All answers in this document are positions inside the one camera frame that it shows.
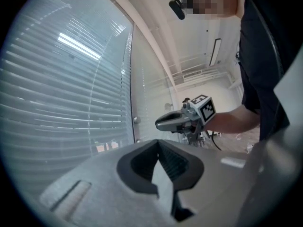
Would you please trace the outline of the grey metal window post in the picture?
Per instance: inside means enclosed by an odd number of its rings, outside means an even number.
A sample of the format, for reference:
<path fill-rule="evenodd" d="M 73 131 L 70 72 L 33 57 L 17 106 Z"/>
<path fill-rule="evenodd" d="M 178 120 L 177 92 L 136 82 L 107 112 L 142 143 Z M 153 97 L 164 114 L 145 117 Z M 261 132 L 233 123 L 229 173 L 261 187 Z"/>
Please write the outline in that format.
<path fill-rule="evenodd" d="M 133 36 L 132 36 L 132 48 L 131 48 L 131 107 L 132 107 L 132 120 L 134 117 L 140 116 L 140 91 L 141 91 L 141 83 L 142 79 L 140 76 L 141 71 L 141 62 L 139 55 L 139 41 L 140 34 L 137 27 L 137 24 L 134 23 L 133 27 Z M 134 133 L 134 142 L 136 139 L 141 139 L 140 136 L 140 123 L 133 123 L 133 133 Z"/>

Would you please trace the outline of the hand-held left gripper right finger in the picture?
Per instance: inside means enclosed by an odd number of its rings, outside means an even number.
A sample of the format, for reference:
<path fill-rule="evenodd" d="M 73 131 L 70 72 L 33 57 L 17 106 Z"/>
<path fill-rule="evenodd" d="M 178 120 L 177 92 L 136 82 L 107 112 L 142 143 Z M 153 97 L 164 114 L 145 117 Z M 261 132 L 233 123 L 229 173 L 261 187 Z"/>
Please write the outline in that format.
<path fill-rule="evenodd" d="M 172 177 L 171 211 L 161 222 L 239 222 L 261 167 L 263 148 L 250 154 L 159 140 L 159 160 Z"/>

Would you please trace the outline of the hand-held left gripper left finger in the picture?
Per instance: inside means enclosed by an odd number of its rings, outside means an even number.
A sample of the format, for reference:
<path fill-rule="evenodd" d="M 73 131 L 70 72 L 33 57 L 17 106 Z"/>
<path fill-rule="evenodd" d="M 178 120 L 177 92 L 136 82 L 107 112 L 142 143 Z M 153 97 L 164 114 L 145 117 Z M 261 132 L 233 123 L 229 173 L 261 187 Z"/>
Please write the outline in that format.
<path fill-rule="evenodd" d="M 134 192 L 117 173 L 122 156 L 147 144 L 133 144 L 87 159 L 49 185 L 40 202 L 76 227 L 174 226 L 175 219 L 157 195 Z"/>

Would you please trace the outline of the person's right forearm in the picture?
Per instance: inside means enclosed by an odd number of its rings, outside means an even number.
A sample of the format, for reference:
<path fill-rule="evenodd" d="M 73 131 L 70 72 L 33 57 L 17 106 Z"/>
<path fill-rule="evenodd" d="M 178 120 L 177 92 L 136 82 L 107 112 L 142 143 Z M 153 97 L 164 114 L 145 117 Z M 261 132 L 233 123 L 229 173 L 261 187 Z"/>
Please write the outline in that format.
<path fill-rule="evenodd" d="M 239 134 L 250 131 L 260 124 L 260 110 L 249 110 L 244 105 L 236 109 L 217 113 L 204 127 L 205 131 L 224 134 Z"/>

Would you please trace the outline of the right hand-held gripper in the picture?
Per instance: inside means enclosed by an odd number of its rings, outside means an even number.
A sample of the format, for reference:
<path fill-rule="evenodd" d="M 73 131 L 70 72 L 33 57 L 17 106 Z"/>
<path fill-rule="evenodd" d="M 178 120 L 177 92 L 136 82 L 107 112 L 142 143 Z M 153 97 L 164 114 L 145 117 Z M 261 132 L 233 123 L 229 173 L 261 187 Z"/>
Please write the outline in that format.
<path fill-rule="evenodd" d="M 157 119 L 155 126 L 160 131 L 181 132 L 188 141 L 199 141 L 190 130 L 192 121 L 201 121 L 203 130 L 205 125 L 216 115 L 216 110 L 210 96 L 199 95 L 196 98 L 185 98 L 180 111 L 166 113 Z"/>

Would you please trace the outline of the person's right hand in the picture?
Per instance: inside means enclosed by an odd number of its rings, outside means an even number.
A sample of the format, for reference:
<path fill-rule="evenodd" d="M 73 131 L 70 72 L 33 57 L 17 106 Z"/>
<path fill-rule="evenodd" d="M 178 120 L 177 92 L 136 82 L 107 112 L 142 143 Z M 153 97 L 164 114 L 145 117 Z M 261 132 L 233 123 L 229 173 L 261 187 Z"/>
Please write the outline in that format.
<path fill-rule="evenodd" d="M 192 121 L 190 130 L 195 137 L 197 135 L 199 135 L 201 133 L 201 131 L 203 130 L 203 125 L 202 125 L 201 121 Z"/>

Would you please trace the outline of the person's black shirt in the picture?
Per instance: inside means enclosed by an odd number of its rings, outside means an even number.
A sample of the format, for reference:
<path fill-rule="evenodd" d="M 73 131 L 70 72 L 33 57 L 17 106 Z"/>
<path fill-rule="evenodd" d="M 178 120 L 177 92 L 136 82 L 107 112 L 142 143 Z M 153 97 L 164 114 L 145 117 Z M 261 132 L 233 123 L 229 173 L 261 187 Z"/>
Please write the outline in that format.
<path fill-rule="evenodd" d="M 303 0 L 254 0 L 263 11 L 277 43 L 283 68 L 288 70 L 303 43 Z M 245 0 L 241 19 L 240 70 L 244 95 L 242 104 L 260 113 L 260 135 L 271 133 L 278 99 L 279 82 L 272 44 L 250 0 Z"/>

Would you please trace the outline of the long ceiling light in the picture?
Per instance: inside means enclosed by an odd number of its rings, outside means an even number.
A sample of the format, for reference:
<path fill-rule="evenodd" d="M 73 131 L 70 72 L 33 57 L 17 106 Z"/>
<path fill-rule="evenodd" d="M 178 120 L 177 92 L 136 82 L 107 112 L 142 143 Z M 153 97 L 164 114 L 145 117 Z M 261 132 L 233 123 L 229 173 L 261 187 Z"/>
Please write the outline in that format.
<path fill-rule="evenodd" d="M 217 56 L 221 46 L 221 38 L 215 39 L 212 56 L 209 62 L 209 66 L 214 66 L 217 61 Z"/>

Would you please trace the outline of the white air vent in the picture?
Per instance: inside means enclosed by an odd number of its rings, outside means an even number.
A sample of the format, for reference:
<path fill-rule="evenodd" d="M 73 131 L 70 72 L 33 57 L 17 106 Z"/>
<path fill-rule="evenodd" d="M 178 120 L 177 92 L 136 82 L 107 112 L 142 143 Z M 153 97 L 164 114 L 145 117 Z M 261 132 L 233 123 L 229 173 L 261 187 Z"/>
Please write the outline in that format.
<path fill-rule="evenodd" d="M 202 70 L 197 70 L 197 71 L 193 71 L 193 72 L 190 72 L 188 74 L 183 75 L 183 79 L 184 80 L 190 80 L 194 77 L 199 77 L 201 75 L 202 75 Z"/>

